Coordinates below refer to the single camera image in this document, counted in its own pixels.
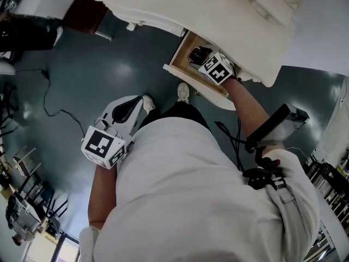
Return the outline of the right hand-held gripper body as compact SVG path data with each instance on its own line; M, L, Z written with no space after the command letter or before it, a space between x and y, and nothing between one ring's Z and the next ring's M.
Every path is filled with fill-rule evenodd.
M215 85L221 85L228 78L236 78L234 64L219 50L212 50L209 46L199 46L207 53L206 61L197 66L197 70Z

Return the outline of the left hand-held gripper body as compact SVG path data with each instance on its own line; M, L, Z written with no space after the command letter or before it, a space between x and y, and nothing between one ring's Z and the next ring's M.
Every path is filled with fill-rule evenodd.
M132 111L123 115L117 107L107 108L98 117L95 125L89 126L81 151L93 163L111 169L130 151L133 127Z

